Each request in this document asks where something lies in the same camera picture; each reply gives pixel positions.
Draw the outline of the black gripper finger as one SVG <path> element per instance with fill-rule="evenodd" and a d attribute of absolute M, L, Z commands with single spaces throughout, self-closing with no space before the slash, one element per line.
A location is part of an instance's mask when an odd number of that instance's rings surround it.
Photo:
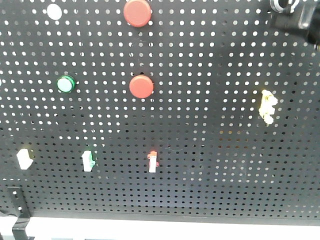
<path fill-rule="evenodd" d="M 320 5 L 299 3 L 291 14 L 277 13 L 271 9 L 269 26 L 282 32 L 304 38 L 320 50 Z"/>

